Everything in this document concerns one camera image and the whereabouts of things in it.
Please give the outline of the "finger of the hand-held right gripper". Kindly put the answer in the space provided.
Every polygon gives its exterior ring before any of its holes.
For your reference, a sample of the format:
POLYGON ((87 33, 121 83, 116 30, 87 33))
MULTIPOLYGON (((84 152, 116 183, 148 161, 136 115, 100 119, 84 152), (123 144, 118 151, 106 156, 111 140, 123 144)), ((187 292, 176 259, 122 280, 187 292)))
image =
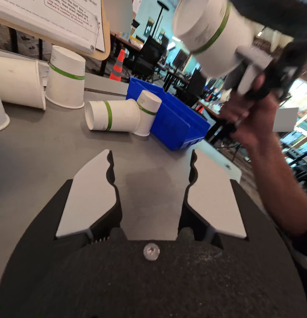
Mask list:
POLYGON ((236 53, 259 69, 265 69, 272 61, 272 57, 259 48, 237 48, 236 53))

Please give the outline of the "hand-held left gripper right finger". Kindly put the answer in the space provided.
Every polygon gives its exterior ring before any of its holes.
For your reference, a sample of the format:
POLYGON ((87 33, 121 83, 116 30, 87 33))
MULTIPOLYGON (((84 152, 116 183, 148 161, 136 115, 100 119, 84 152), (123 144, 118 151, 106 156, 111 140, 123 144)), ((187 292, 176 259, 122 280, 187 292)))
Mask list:
POLYGON ((196 241, 212 243, 217 234, 246 239, 247 233, 231 181, 239 185, 241 171, 221 153, 192 151, 189 185, 185 189, 178 232, 191 228, 196 241), (224 165, 231 165, 231 170, 224 165))

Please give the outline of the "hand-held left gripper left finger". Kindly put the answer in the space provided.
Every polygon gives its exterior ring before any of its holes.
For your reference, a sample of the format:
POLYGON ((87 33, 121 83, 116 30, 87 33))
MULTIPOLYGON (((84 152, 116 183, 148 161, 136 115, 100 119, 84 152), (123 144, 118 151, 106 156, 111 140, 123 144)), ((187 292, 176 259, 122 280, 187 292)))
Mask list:
POLYGON ((85 234, 92 241, 107 239, 122 221, 111 150, 104 150, 73 177, 56 238, 85 234))

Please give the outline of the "blue plastic bin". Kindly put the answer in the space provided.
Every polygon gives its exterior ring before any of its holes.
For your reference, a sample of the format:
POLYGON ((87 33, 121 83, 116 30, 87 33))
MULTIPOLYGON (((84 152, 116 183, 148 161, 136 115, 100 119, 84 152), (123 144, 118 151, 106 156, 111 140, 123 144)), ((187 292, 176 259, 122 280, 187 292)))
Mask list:
POLYGON ((210 129, 207 120, 162 87, 131 77, 126 99, 137 101, 142 90, 162 100, 150 132, 170 150, 184 149, 204 139, 210 129))

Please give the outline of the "person's right forearm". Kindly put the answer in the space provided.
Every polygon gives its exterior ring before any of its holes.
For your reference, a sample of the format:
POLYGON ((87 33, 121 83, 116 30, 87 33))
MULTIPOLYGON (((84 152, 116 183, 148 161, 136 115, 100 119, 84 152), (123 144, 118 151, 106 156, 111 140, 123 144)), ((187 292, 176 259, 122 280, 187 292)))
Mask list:
POLYGON ((243 128, 240 142, 247 149, 261 200, 274 221, 284 230, 307 232, 307 193, 287 164, 275 133, 243 128))

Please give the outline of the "person's right hand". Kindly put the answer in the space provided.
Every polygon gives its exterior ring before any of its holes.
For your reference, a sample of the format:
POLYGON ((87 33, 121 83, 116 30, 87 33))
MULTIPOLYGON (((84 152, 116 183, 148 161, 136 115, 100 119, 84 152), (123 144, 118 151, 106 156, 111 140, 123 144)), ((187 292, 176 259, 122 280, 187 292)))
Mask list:
POLYGON ((247 150, 265 148, 277 140, 273 125, 279 108, 275 92, 258 101, 247 100, 235 91, 220 109, 219 118, 236 126, 232 137, 247 150))

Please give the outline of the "black pole floor lamp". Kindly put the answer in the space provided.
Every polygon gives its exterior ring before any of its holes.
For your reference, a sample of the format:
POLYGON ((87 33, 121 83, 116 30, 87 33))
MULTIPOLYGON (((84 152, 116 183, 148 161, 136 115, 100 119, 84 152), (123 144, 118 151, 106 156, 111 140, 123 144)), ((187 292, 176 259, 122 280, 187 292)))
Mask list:
POLYGON ((159 12, 159 15, 158 15, 158 18, 157 18, 157 21, 155 23, 155 26, 154 26, 154 29, 153 29, 153 32, 152 32, 152 35, 151 37, 154 38, 154 35, 155 35, 155 32, 156 32, 156 29, 157 29, 157 25, 158 25, 158 22, 160 20, 160 17, 161 17, 161 14, 163 12, 163 10, 165 11, 169 11, 169 7, 167 5, 165 5, 162 1, 160 0, 157 0, 157 4, 160 6, 160 12, 159 12))

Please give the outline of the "black office chair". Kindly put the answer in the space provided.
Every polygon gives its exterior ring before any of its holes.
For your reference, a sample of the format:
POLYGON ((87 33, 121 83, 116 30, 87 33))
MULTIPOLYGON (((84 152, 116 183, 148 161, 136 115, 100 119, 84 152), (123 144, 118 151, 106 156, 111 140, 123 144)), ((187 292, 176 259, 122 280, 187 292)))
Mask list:
POLYGON ((157 42, 152 36, 147 38, 132 70, 132 75, 143 81, 153 78, 156 65, 162 57, 165 46, 157 42))

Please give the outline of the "orange traffic cone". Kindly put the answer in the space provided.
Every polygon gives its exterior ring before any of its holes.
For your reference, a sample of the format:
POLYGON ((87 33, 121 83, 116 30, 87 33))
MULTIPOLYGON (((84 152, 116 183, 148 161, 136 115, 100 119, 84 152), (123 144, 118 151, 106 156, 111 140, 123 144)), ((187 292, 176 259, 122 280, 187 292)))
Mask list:
POLYGON ((124 57, 125 57, 125 50, 121 49, 120 53, 118 55, 117 61, 113 67, 111 74, 110 74, 109 79, 115 80, 118 82, 121 81, 121 74, 122 74, 122 70, 123 70, 124 57))

